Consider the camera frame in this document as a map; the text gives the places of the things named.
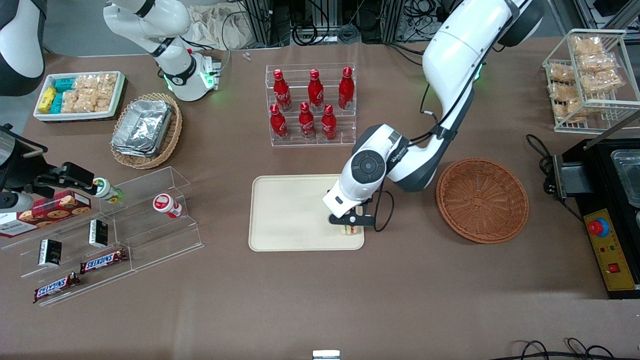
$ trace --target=aluminum foil container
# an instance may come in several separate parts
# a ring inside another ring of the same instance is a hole
[[[164,101],[137,100],[131,104],[111,146],[120,154],[156,156],[171,119],[172,107]]]

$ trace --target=green light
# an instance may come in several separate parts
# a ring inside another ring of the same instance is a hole
[[[201,72],[200,73],[200,77],[202,78],[202,81],[204,82],[204,86],[207,87],[207,89],[210,89],[214,86],[214,77],[213,75],[210,75],[208,73],[204,73]]]
[[[169,87],[169,90],[173,91],[173,88],[171,87],[171,83],[169,82],[169,79],[166,78],[166,75],[164,75],[164,80],[166,81],[166,86]]]
[[[486,63],[481,63],[480,67],[478,67],[478,71],[476,72],[476,75],[474,76],[474,81],[478,80],[480,78],[480,72],[482,71],[482,67],[485,65]]]

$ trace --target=yellow control panel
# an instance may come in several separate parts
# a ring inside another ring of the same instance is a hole
[[[600,265],[600,272],[609,291],[634,290],[636,284],[629,265],[620,248],[616,231],[607,209],[584,217],[593,251]]]

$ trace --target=wicker basket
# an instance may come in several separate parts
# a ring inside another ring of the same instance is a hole
[[[164,136],[164,140],[160,148],[160,153],[158,155],[154,156],[153,158],[143,158],[141,156],[131,156],[131,155],[120,154],[119,152],[116,152],[113,148],[111,148],[111,152],[113,153],[113,156],[116,158],[116,160],[118,160],[119,163],[123,165],[127,165],[128,167],[144,170],[148,168],[154,168],[164,163],[169,158],[169,156],[171,156],[171,153],[175,149],[175,146],[178,144],[178,138],[180,137],[180,130],[182,130],[182,115],[180,114],[180,109],[178,108],[178,104],[176,104],[175,100],[173,100],[168,95],[153,93],[153,94],[142,95],[141,97],[137,98],[137,100],[150,100],[150,101],[162,100],[164,102],[167,102],[168,104],[171,104],[171,106],[173,106],[173,112],[171,114],[170,123],[166,129],[166,134]],[[120,123],[122,122],[122,118],[124,117],[124,114],[127,113],[127,110],[129,109],[131,104],[133,104],[133,101],[129,105],[127,105],[125,110],[121,112],[120,117],[118,118],[118,122],[116,123],[115,129],[113,130],[114,134],[118,130],[118,126],[120,126]]]
[[[438,180],[438,209],[460,235],[478,243],[504,243],[527,223],[529,199],[522,184],[495,161],[468,158]]]

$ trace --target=red button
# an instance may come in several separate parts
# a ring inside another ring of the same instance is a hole
[[[620,272],[618,264],[609,264],[609,272]]]
[[[604,232],[604,226],[602,226],[602,223],[597,220],[590,221],[587,225],[587,229],[589,230],[589,233],[596,236]]]

